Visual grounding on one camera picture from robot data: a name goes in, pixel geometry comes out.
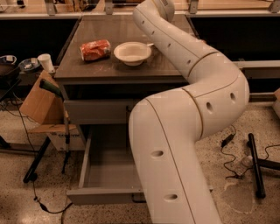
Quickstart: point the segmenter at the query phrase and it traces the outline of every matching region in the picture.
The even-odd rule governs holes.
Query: white robotic arm
[[[153,223],[218,224],[194,145],[242,114],[249,86],[226,56],[170,24],[173,14],[170,0],[146,0],[134,10],[135,23],[190,85],[133,108],[131,149]]]

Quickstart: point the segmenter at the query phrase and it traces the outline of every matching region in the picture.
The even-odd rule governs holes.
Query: terrazzo floor
[[[0,111],[0,135],[10,143],[28,144],[17,107],[8,104],[7,111]],[[24,118],[26,128],[32,129],[37,123]],[[280,120],[271,107],[271,102],[250,103],[244,114],[234,123],[236,135],[224,148],[224,152],[236,156],[228,166],[242,173],[246,167],[241,161],[249,155],[248,133],[255,136],[259,158],[265,158],[264,148],[280,144]],[[232,157],[221,153],[221,140],[233,133],[234,128],[200,140],[196,143],[197,154],[208,184],[213,188],[212,195],[224,224],[278,224],[280,223],[280,172],[262,169],[267,196],[257,199],[256,184],[252,170],[243,179],[226,178],[232,173],[223,164]],[[46,134],[29,134],[33,144],[42,144]],[[61,174],[64,152],[57,151],[50,144],[43,156],[34,182],[40,202],[56,212],[63,209],[70,200],[67,191],[76,189],[79,184],[82,151],[72,151]],[[116,205],[70,206],[64,213],[44,212],[34,201],[33,183],[25,184],[24,176],[29,169],[33,155],[0,153],[0,224],[32,223],[151,223],[145,203]],[[280,162],[280,147],[269,148],[269,159]]]

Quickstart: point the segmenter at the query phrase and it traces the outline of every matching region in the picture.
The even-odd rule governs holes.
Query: white cup
[[[53,67],[51,55],[48,53],[43,53],[38,56],[38,61],[40,62],[41,66],[47,71],[49,74],[54,75],[55,70]]]

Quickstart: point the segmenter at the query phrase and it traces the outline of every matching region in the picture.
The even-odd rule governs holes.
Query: drawer front
[[[71,123],[126,123],[137,102],[132,99],[64,101]]]
[[[67,193],[74,204],[144,201],[127,132],[126,124],[91,125],[79,189]]]

